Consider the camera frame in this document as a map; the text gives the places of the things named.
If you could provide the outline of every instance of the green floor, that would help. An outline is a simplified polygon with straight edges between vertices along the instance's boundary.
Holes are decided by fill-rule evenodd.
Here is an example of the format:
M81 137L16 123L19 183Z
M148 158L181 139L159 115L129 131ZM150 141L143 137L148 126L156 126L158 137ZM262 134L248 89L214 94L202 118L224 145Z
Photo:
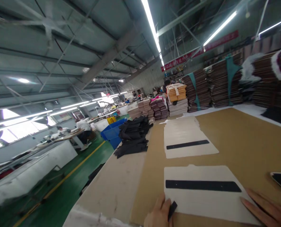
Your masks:
M122 116L122 118L129 118L129 115ZM78 166L89 154L91 154L104 140L97 132L97 139L89 146L89 148L80 153L66 166L62 171L67 175L76 166ZM85 161L63 184L61 184L46 200L41 204L20 226L45 226L45 227L62 227L71 208L79 198L79 193L88 180L88 176L101 164L105 163L113 153L114 149L108 141L106 141L92 156ZM50 191L58 182L60 178L56 178L50 187L43 188L41 194ZM27 198L22 198L11 206L0 209L0 227L13 226L19 219L15 213L21 207L21 204L26 202ZM29 204L29 207L35 205L36 202Z

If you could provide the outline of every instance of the white shirt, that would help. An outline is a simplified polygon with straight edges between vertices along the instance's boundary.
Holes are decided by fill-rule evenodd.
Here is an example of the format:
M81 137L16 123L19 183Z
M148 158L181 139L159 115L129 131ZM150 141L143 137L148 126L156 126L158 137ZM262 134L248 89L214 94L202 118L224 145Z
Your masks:
M57 132L60 133L60 132L66 131L67 129L69 129L69 128L63 128L62 130L58 130Z
M85 120L80 120L76 123L76 126L80 129L84 129L85 131L91 131L90 125Z

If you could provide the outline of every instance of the brown cardboard sheet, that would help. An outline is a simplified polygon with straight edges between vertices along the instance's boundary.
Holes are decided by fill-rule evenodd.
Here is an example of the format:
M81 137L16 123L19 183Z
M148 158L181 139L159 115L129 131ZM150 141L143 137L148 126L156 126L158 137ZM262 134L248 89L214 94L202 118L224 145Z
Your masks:
M229 108L196 117L218 154L166 159L164 126L155 124L130 222L143 225L156 198L164 191L166 166L226 165L245 188L252 188L281 204L281 187L269 173L281 172L281 127ZM226 220L175 213L174 226L246 226Z

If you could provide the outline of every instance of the yellow floor line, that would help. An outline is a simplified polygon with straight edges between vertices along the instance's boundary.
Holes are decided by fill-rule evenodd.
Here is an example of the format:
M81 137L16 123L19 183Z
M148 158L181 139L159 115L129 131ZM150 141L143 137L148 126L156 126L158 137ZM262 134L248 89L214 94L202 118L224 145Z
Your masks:
M68 179L82 164L85 163L85 161L87 161L88 158L91 157L92 154L94 154L103 144L105 143L102 142L91 154L89 154L83 161L81 161L80 164L78 164L77 167L75 167L69 174L67 174L65 176L64 179L62 179L54 188L52 188L48 193L47 195L44 197L44 199L47 199L59 186L61 186L62 183L64 183L64 181L66 179ZM13 227L18 227L20 226L20 224L30 215L32 214L39 206L40 206L41 203L37 203L34 207L32 207L20 220L18 220Z

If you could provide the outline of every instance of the red banner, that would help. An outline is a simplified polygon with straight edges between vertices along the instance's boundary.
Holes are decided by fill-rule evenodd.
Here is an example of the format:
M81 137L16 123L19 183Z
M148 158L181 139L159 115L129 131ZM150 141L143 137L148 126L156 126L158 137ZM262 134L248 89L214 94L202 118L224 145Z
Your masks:
M228 35L225 35L222 38L220 38L220 39L218 39L218 40L216 40L216 41L214 41L212 43L208 43L205 46L205 49L206 49L206 51L212 50L212 49L214 49L214 48L216 48L216 47L218 47L220 45L223 45L223 44L225 44L225 43L227 43L227 42L229 42L229 41L231 41L233 39L236 39L237 37L238 37L238 30L236 30L236 31L234 31L232 33L229 33ZM171 69L171 68L173 68L173 67L175 67L177 65L180 65L180 64L186 62L194 54L194 52L196 52L196 51L197 51L197 49L192 50L191 52L186 53L185 55L180 56L177 59L175 59L175 60L165 64L165 66L164 66L165 69L168 70L168 69ZM201 49L193 57L197 57L198 55L201 55L203 53L204 53L204 49Z

